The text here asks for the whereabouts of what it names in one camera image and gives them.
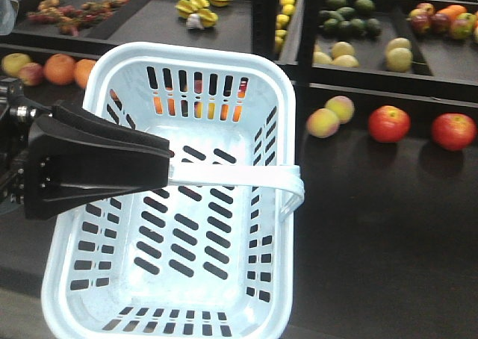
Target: lemon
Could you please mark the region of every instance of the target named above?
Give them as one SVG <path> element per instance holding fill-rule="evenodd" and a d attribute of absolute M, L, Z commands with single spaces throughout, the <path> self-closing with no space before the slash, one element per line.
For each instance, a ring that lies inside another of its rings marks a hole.
<path fill-rule="evenodd" d="M 296 0 L 279 0 L 280 5 L 282 5 L 282 6 L 287 5 L 287 4 L 294 5 L 295 2 L 296 2 Z"/>
<path fill-rule="evenodd" d="M 276 29 L 276 37 L 285 38 L 287 31 L 285 29 Z"/>
<path fill-rule="evenodd" d="M 331 64 L 332 58 L 324 52 L 314 52 L 313 62 L 315 64 Z"/>
<path fill-rule="evenodd" d="M 359 61 L 353 55 L 341 55 L 332 61 L 332 65 L 345 66 L 347 68 L 358 67 Z"/>
<path fill-rule="evenodd" d="M 286 16 L 291 16 L 295 11 L 296 8 L 292 4 L 286 4 L 284 7 L 282 7 L 282 14 L 285 14 Z"/>
<path fill-rule="evenodd" d="M 353 48 L 352 44 L 348 42 L 337 42 L 333 45 L 331 50 L 331 55 L 333 59 L 340 57 L 341 55 L 355 55 L 356 50 Z"/>
<path fill-rule="evenodd" d="M 281 37 L 276 37 L 275 43 L 274 43 L 274 52 L 276 54 L 280 53 L 283 45 L 284 45 L 284 40 Z"/>
<path fill-rule="evenodd" d="M 387 69 L 392 72 L 408 72 L 412 67 L 413 54 L 407 48 L 395 48 L 387 55 Z"/>
<path fill-rule="evenodd" d="M 410 43 L 410 40 L 408 40 L 406 38 L 399 37 L 399 38 L 392 39 L 387 44 L 387 48 L 385 49 L 385 54 L 387 54 L 390 50 L 395 49 L 395 48 L 411 49 L 412 44 Z"/>
<path fill-rule="evenodd" d="M 291 18 L 287 14 L 278 14 L 276 17 L 276 22 L 281 25 L 282 28 L 284 28 L 288 23 Z"/>

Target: apple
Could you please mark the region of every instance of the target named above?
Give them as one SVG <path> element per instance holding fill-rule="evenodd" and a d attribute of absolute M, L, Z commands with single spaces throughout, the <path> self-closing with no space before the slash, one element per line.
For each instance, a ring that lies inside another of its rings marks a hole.
<path fill-rule="evenodd" d="M 474 27 L 475 23 L 477 22 L 477 16 L 472 13 L 461 13 L 459 16 L 456 17 L 457 19 L 466 19 L 469 23 Z"/>
<path fill-rule="evenodd" d="M 18 71 L 18 78 L 29 87 L 40 85 L 43 83 L 43 66 L 38 63 L 27 63 Z"/>
<path fill-rule="evenodd" d="M 429 16 L 435 14 L 435 7 L 431 3 L 420 3 L 416 8 L 425 10 Z"/>
<path fill-rule="evenodd" d="M 473 25 L 467 19 L 455 19 L 452 21 L 448 34 L 454 40 L 463 40 L 473 33 Z"/>
<path fill-rule="evenodd" d="M 435 13 L 430 17 L 432 32 L 435 34 L 446 33 L 450 29 L 451 19 L 445 13 Z"/>
<path fill-rule="evenodd" d="M 413 18 L 414 16 L 419 16 L 419 15 L 428 16 L 429 14 L 426 11 L 426 9 L 415 8 L 414 10 L 412 10 L 409 13 L 409 19 Z"/>
<path fill-rule="evenodd" d="M 25 53 L 11 53 L 1 59 L 1 68 L 8 76 L 17 78 L 22 66 L 31 62 L 32 59 Z"/>
<path fill-rule="evenodd" d="M 340 124 L 338 116 L 332 110 L 321 108 L 308 117 L 305 126 L 310 135 L 323 139 L 335 134 Z"/>
<path fill-rule="evenodd" d="M 427 14 L 418 14 L 410 18 L 410 26 L 415 34 L 423 35 L 428 32 L 431 27 L 431 21 Z"/>
<path fill-rule="evenodd" d="M 353 113 L 355 112 L 352 100 L 343 95 L 330 98 L 327 100 L 324 107 L 332 110 L 335 115 L 338 116 L 341 124 L 347 124 L 352 119 Z"/>
<path fill-rule="evenodd" d="M 432 123 L 432 139 L 442 148 L 459 151 L 477 136 L 477 124 L 463 113 L 443 113 Z"/>
<path fill-rule="evenodd" d="M 379 143 L 396 143 L 410 130 L 410 116 L 392 105 L 377 108 L 368 117 L 368 132 Z"/>

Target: red apple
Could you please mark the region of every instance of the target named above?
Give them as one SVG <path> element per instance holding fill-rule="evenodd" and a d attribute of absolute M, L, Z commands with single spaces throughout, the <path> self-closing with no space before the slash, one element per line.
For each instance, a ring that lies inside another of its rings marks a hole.
<path fill-rule="evenodd" d="M 435 13 L 430 17 L 432 32 L 436 34 L 446 33 L 450 29 L 451 19 L 445 13 Z"/>
<path fill-rule="evenodd" d="M 431 24 L 427 14 L 418 14 L 410 18 L 410 26 L 415 34 L 426 34 Z"/>
<path fill-rule="evenodd" d="M 435 14 L 435 7 L 431 3 L 420 3 L 419 5 L 417 5 L 416 8 L 424 9 L 429 16 L 432 16 L 433 14 Z"/>
<path fill-rule="evenodd" d="M 396 143 L 410 130 L 410 116 L 392 105 L 376 109 L 368 117 L 368 132 L 380 143 Z"/>
<path fill-rule="evenodd" d="M 432 139 L 450 151 L 470 145 L 477 136 L 477 124 L 463 113 L 443 113 L 432 123 Z"/>
<path fill-rule="evenodd" d="M 40 85 L 43 83 L 43 66 L 38 63 L 27 63 L 20 68 L 18 78 L 29 87 Z"/>

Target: display tray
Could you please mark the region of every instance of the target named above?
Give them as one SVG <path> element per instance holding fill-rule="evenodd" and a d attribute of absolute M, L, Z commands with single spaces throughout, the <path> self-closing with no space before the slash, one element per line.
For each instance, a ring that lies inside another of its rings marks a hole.
<path fill-rule="evenodd" d="M 307 116 L 336 95 L 354 101 L 352 121 L 326 139 L 307 135 Z M 290 326 L 304 338 L 475 338 L 478 141 L 448 152 L 429 129 L 445 112 L 478 122 L 478 105 L 321 85 L 297 96 L 305 202 Z M 381 105 L 412 119 L 397 144 L 367 132 Z"/>
<path fill-rule="evenodd" d="M 376 17 L 382 23 L 382 34 L 375 39 L 351 37 L 348 41 L 356 48 L 358 68 L 346 68 L 312 63 L 314 43 L 328 52 L 337 38 L 325 37 L 318 31 L 317 15 L 325 0 L 305 0 L 301 44 L 297 63 L 306 82 L 367 88 L 408 93 L 410 95 L 473 101 L 478 86 L 478 47 L 472 39 L 463 42 L 428 35 L 418 38 L 407 22 L 407 14 L 418 3 L 429 1 L 436 9 L 450 4 L 464 5 L 470 12 L 478 4 L 439 0 L 373 0 Z M 409 72 L 392 72 L 385 67 L 385 47 L 395 37 L 406 37 L 412 43 L 414 63 Z"/>
<path fill-rule="evenodd" d="M 25 46 L 12 46 L 9 44 L 0 43 L 0 58 L 3 58 L 5 55 L 11 53 L 25 53 L 31 57 L 33 62 L 45 64 L 46 60 L 53 54 L 58 53 L 59 51 L 39 49 L 33 47 Z M 97 60 L 99 57 L 91 54 L 82 54 L 75 52 L 61 52 L 67 55 L 72 56 L 76 60 L 83 58 Z M 7 77 L 7 75 L 0 69 L 0 76 Z M 69 85 L 54 85 L 45 80 L 42 84 L 35 87 L 23 87 L 23 93 L 27 98 L 35 102 L 39 102 L 43 105 L 53 105 L 55 102 L 63 100 L 67 102 L 77 102 L 81 104 L 83 102 L 84 90 L 81 89 L 77 84 Z"/>
<path fill-rule="evenodd" d="M 36 9 L 42 0 L 20 0 L 20 14 L 11 37 L 16 35 L 44 36 L 53 42 L 61 42 L 62 36 L 55 25 L 32 24 L 27 13 Z M 80 7 L 87 1 L 101 0 L 60 0 L 61 5 L 71 4 Z M 212 28 L 204 31 L 189 31 L 185 19 L 179 17 L 175 5 L 179 0 L 131 0 L 114 11 L 113 16 L 92 28 L 83 29 L 78 37 L 88 42 L 122 44 L 133 41 L 176 44 L 228 50 L 236 52 L 254 52 L 254 42 L 263 39 L 254 36 L 253 29 L 264 28 L 262 13 L 269 6 L 268 2 L 279 0 L 231 0 L 226 7 L 210 6 L 219 20 Z M 260 14 L 254 8 L 254 2 L 261 3 Z"/>

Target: orange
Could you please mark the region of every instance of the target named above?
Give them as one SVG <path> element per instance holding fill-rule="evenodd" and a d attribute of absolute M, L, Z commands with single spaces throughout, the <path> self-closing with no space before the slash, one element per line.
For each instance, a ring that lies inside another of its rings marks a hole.
<path fill-rule="evenodd" d="M 75 80 L 76 60 L 66 54 L 54 54 L 43 67 L 46 80 L 55 85 L 68 85 Z"/>
<path fill-rule="evenodd" d="M 449 5 L 448 6 L 449 8 L 451 9 L 456 9 L 457 12 L 460 12 L 460 13 L 466 13 L 468 12 L 466 7 L 460 5 L 460 4 L 452 4 L 452 5 Z"/>
<path fill-rule="evenodd" d="M 96 61 L 91 59 L 81 59 L 75 65 L 75 72 L 73 73 L 75 77 L 76 84 L 82 88 L 86 89 L 88 78 L 90 77 L 91 70 L 95 66 Z"/>
<path fill-rule="evenodd" d="M 456 19 L 457 16 L 459 16 L 461 13 L 463 13 L 459 8 L 457 7 L 452 7 L 451 5 L 449 7 L 440 9 L 437 13 L 443 13 L 450 18 L 450 21 L 452 22 L 453 20 Z"/>

